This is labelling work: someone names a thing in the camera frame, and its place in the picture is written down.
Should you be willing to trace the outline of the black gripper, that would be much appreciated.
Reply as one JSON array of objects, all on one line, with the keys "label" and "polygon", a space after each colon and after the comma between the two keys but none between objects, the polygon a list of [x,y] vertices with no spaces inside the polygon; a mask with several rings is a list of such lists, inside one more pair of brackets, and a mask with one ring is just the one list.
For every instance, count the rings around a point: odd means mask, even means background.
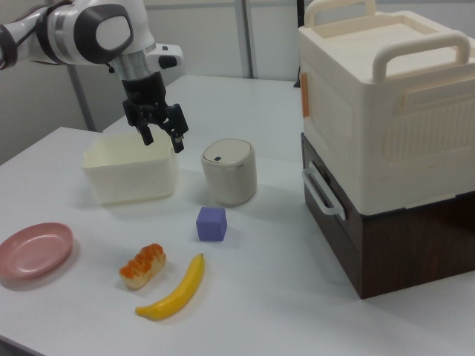
[{"label": "black gripper", "polygon": [[166,104],[166,87],[161,72],[150,76],[122,80],[127,99],[123,102],[128,124],[140,133],[145,146],[154,142],[148,124],[167,130],[175,153],[184,149],[183,137],[189,130],[179,104]]}]

